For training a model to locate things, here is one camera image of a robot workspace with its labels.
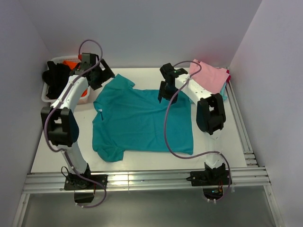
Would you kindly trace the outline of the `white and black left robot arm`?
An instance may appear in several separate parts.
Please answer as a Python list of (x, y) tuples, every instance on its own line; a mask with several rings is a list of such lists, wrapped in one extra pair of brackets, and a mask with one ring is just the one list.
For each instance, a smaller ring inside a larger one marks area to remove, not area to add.
[(69, 180), (87, 189), (92, 184), (92, 176), (78, 145), (80, 130), (74, 110), (87, 88), (100, 88), (114, 74), (96, 54), (82, 53), (78, 57), (80, 61), (70, 71), (56, 101), (41, 110), (41, 119), (45, 141), (52, 152), (62, 153), (69, 169)]

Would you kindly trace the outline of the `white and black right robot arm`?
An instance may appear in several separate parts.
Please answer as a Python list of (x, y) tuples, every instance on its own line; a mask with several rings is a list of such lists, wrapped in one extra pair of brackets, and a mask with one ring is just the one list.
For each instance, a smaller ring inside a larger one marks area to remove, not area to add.
[(177, 102), (178, 94), (183, 92), (196, 105), (196, 123), (200, 131), (213, 136), (215, 132), (223, 129), (226, 122), (226, 114), (223, 104), (223, 98), (219, 93), (212, 94), (206, 91), (201, 85), (193, 80), (193, 76), (200, 73), (203, 69), (201, 64), (194, 61), (188, 61), (198, 66), (198, 70), (191, 74), (184, 68), (176, 69), (171, 63), (166, 63), (160, 67), (160, 72), (164, 80), (160, 83), (158, 101), (162, 99), (169, 101), (164, 117), (164, 141), (169, 152), (180, 159), (194, 159), (201, 156), (209, 156), (205, 162), (204, 177), (201, 179), (192, 177), (193, 180), (215, 185), (232, 183), (231, 168), (227, 158), (220, 151), (206, 151), (190, 157), (183, 157), (176, 154), (169, 146), (167, 139), (167, 120), (169, 110), (172, 104)]

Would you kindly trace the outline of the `aluminium front frame rail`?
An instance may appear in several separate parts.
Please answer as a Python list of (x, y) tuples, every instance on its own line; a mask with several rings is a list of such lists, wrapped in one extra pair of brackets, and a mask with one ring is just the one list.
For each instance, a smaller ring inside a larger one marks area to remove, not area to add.
[[(151, 191), (170, 189), (189, 189), (191, 183), (186, 180), (191, 170), (159, 171), (118, 171), (105, 172), (107, 191)], [(265, 167), (233, 168), (232, 186), (268, 186), (271, 185)], [(27, 175), (22, 193), (63, 193), (66, 178), (60, 173), (43, 173)]]

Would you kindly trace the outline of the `orange t shirt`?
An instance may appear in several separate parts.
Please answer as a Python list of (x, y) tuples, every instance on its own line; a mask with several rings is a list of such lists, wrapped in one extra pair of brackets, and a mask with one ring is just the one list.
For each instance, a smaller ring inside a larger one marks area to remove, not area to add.
[(64, 60), (62, 62), (62, 64), (68, 66), (70, 68), (70, 70), (73, 70), (74, 68), (78, 68), (79, 67), (80, 62), (73, 62), (73, 61)]

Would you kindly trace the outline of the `folded light teal t shirt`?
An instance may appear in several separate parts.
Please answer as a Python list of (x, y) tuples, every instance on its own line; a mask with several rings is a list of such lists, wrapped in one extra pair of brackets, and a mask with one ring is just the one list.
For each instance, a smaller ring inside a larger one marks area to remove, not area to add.
[(226, 85), (227, 85), (227, 83), (225, 82), (221, 91), (220, 91), (220, 95), (222, 96), (224, 102), (228, 99), (228, 96), (227, 96), (226, 91), (225, 91), (226, 90)]

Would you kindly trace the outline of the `black t shirt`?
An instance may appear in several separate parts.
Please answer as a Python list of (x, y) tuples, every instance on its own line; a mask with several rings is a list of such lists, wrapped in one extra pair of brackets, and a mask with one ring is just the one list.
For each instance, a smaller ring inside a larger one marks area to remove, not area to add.
[(57, 99), (64, 90), (70, 76), (70, 68), (62, 63), (47, 62), (48, 70), (42, 74), (43, 81), (49, 86), (46, 96)]

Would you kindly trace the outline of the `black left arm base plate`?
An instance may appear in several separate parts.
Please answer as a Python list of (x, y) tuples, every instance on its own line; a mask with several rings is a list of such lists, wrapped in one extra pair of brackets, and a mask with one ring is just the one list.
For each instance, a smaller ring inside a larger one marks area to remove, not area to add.
[(74, 191), (74, 190), (101, 190), (107, 187), (108, 175), (98, 174), (90, 175), (89, 179), (94, 181), (84, 180), (77, 175), (71, 174), (66, 177), (64, 190)]

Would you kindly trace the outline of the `folded red t shirt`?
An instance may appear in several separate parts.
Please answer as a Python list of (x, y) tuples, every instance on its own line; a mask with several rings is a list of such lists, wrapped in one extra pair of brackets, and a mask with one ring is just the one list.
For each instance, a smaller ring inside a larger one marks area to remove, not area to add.
[(230, 71), (226, 70), (226, 83), (229, 83), (230, 80), (231, 80)]

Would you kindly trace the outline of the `aluminium right side rail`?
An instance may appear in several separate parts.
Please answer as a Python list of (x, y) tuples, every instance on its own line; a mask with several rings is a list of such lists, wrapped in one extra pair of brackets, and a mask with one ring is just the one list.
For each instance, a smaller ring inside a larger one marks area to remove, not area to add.
[(259, 167), (231, 82), (226, 85), (226, 92), (229, 98), (229, 103), (231, 105), (233, 117), (241, 141), (241, 146), (246, 160), (246, 164), (248, 167)]

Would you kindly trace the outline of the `folded pink t shirt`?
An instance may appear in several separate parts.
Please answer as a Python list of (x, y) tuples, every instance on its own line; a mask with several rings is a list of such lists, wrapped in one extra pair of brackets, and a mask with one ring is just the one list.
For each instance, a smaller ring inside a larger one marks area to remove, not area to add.
[(213, 94), (220, 93), (224, 83), (226, 82), (227, 69), (215, 68), (196, 59), (193, 61), (199, 63), (202, 66), (202, 70), (193, 75), (192, 79), (207, 91)]

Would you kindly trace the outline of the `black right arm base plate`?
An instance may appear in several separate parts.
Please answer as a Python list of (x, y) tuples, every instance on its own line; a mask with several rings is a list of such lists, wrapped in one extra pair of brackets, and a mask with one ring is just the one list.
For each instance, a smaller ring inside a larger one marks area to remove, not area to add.
[(221, 186), (232, 183), (227, 170), (217, 171), (212, 169), (192, 171), (186, 180), (191, 182), (191, 186)]

